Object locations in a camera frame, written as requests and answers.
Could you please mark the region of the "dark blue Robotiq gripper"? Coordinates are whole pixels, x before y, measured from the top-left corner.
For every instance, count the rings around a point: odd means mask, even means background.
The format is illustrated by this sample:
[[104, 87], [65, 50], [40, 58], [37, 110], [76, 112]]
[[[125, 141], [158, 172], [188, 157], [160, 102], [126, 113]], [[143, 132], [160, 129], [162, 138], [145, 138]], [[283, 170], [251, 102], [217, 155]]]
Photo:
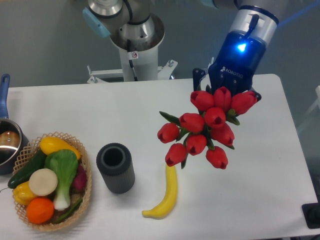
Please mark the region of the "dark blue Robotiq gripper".
[[[226, 87], [232, 96], [251, 90], [257, 101], [262, 95], [253, 87], [253, 75], [266, 51], [266, 45], [244, 34], [232, 31], [227, 34], [222, 47], [208, 68], [211, 90]], [[206, 76], [202, 68], [192, 70], [193, 90], [201, 90], [201, 81]]]

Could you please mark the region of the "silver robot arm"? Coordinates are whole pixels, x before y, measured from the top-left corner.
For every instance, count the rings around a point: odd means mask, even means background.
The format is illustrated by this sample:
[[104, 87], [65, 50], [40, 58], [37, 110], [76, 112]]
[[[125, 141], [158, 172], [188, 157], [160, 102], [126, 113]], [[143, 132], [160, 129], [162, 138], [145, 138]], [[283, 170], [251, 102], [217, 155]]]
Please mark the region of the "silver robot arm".
[[[252, 90], [253, 76], [279, 24], [269, 0], [205, 0], [205, 6], [235, 6], [238, 10], [222, 47], [207, 68], [192, 71], [193, 88], [209, 77], [210, 92], [220, 87], [232, 95]], [[159, 69], [158, 46], [165, 36], [161, 19], [151, 13], [148, 0], [90, 0], [82, 15], [100, 37], [118, 48], [126, 82], [168, 79]]]

